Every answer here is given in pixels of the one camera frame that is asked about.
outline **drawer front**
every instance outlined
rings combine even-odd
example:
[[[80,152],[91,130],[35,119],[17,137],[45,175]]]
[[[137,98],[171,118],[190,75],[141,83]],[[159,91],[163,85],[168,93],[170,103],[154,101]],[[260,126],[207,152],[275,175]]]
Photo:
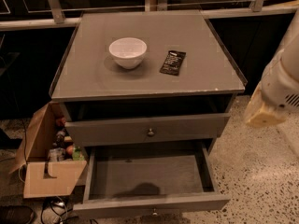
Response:
[[[78,146],[191,140],[219,137],[229,114],[67,122]]]
[[[173,148],[176,143],[178,142],[170,142],[169,147]],[[158,149],[165,150],[162,145],[163,143],[159,143]],[[188,146],[186,141],[182,142],[182,145],[184,147]],[[169,157],[165,155],[166,158],[161,160],[156,157],[152,162],[151,159],[147,159],[145,156],[142,156],[141,160],[140,158],[131,158],[130,162],[116,167],[120,157],[126,160],[126,154],[130,156],[133,149],[124,149],[123,155],[120,155],[120,153],[116,155],[111,150],[111,156],[103,161],[101,168],[99,159],[96,159],[94,151],[92,152],[83,203],[74,205],[74,211],[81,218],[156,216],[182,211],[219,210],[229,202],[229,197],[220,194],[218,191],[204,146],[193,152],[194,157],[196,157],[195,166],[194,164],[188,164],[188,162],[192,163],[191,156],[186,156],[187,159],[184,160],[183,156],[173,156],[174,153],[172,153],[173,155]],[[161,165],[162,171],[157,169],[158,165]],[[167,175],[158,174],[165,171],[169,171]],[[140,186],[136,184],[144,184],[145,180],[147,186],[143,190],[137,189],[136,187]],[[152,192],[150,186],[158,188],[159,193]],[[114,193],[121,193],[121,195],[113,195],[111,189],[114,189]],[[127,191],[119,192],[128,189],[131,190],[129,194]]]

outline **vent grille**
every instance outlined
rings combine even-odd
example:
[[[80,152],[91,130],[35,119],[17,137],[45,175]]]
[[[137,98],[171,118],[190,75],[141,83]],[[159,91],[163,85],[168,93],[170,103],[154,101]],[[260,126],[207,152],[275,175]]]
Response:
[[[286,103],[294,107],[299,107],[299,94],[288,94],[286,96]]]

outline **cardboard box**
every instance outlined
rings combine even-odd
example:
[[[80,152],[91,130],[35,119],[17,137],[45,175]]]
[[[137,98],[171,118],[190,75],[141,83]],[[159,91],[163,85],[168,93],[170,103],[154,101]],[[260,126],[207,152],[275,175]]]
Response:
[[[17,150],[15,172],[28,162],[24,198],[70,195],[85,182],[86,161],[46,162],[57,133],[55,120],[63,115],[59,104],[50,102],[37,110]]]

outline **cabinet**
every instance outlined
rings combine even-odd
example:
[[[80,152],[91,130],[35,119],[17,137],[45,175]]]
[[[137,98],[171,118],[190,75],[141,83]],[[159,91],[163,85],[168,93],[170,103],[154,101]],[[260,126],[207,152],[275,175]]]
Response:
[[[126,36],[148,45],[133,70],[108,53]],[[170,49],[187,53],[177,77],[159,72]],[[90,156],[79,216],[213,210],[229,201],[208,153],[245,83],[224,51],[196,10],[83,15],[51,93]]]

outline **bottle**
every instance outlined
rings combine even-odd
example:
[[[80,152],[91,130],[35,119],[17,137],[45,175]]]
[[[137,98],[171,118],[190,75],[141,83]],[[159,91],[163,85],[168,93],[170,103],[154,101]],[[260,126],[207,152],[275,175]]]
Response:
[[[64,138],[66,135],[66,129],[62,128],[59,132],[56,133],[56,147],[64,147]]]

